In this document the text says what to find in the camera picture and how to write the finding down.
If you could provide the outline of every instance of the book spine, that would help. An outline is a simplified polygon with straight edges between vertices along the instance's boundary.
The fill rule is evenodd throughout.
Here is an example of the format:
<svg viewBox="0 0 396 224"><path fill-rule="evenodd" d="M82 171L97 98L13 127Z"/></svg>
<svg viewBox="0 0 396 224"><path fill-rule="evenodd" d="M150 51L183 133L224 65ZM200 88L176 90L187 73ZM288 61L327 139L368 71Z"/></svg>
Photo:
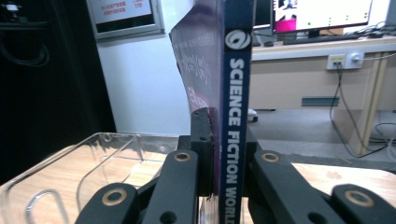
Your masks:
<svg viewBox="0 0 396 224"><path fill-rule="evenodd" d="M240 222L254 0L224 2L219 224Z"/></svg>

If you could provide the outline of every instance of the wooden table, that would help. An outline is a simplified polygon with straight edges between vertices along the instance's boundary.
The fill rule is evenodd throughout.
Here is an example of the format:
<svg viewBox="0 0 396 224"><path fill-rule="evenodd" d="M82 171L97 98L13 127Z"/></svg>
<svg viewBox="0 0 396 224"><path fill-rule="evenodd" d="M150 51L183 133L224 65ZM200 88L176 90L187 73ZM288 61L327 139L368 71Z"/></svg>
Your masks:
<svg viewBox="0 0 396 224"><path fill-rule="evenodd" d="M135 155L132 150L113 154L116 149L110 148L105 154L101 154L86 146L64 154L68 150L66 148L52 156L52 159L43 161L43 169L26 176L22 182L8 190L7 203L12 211L12 214L7 213L7 216L12 217L10 223L26 223L27 204L43 189L52 189L59 195L47 193L38 200L31 213L35 223L60 223L62 208L67 215L68 223L74 223L78 216L78 207L85 205L99 188L121 181L137 187L142 186L157 174L165 158L165 155L160 153L145 152L143 161L133 160ZM57 157L60 159L47 164ZM392 173L313 164L293 165L314 188L325 193L330 194L335 185L356 184L376 192L396 207L396 175ZM40 164L25 174L32 173L39 166ZM2 186L2 190L5 188L8 188L7 184ZM62 200L61 207L56 205L58 196ZM243 208L246 211L243 215L244 223L251 223L246 199ZM0 216L4 216L4 205L1 209L4 213Z"/></svg>

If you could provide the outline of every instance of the logo on book spine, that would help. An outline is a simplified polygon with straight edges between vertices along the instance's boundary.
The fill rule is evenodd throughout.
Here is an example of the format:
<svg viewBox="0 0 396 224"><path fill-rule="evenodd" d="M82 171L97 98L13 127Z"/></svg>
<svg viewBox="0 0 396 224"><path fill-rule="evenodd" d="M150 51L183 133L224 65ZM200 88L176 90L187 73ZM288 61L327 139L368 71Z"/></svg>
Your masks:
<svg viewBox="0 0 396 224"><path fill-rule="evenodd" d="M230 49L244 49L251 42L250 34L242 30L232 30L225 36L225 44Z"/></svg>

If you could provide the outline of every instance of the computer monitor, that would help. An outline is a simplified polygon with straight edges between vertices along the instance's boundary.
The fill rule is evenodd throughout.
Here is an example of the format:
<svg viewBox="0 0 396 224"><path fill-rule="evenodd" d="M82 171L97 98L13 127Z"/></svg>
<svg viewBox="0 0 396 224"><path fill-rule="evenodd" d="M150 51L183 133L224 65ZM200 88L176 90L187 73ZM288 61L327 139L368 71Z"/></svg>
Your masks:
<svg viewBox="0 0 396 224"><path fill-rule="evenodd" d="M271 1L273 0L257 0L256 14L254 19L254 30L271 28Z"/></svg>
<svg viewBox="0 0 396 224"><path fill-rule="evenodd" d="M396 0L390 0L389 2L387 23L396 25Z"/></svg>
<svg viewBox="0 0 396 224"><path fill-rule="evenodd" d="M309 32L367 25L372 0L274 0L274 34Z"/></svg>

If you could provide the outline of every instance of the monitor screen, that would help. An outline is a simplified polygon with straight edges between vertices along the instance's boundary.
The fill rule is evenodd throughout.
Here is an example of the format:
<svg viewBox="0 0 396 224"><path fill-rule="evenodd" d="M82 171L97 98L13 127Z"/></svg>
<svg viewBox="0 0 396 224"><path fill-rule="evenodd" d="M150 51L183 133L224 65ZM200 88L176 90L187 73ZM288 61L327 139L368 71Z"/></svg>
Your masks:
<svg viewBox="0 0 396 224"><path fill-rule="evenodd" d="M271 27L271 1L273 0L256 0L253 29L269 29Z"/></svg>
<svg viewBox="0 0 396 224"><path fill-rule="evenodd" d="M274 0L275 34L367 25L372 0Z"/></svg>
<svg viewBox="0 0 396 224"><path fill-rule="evenodd" d="M98 42L164 33L160 0L86 0Z"/></svg>

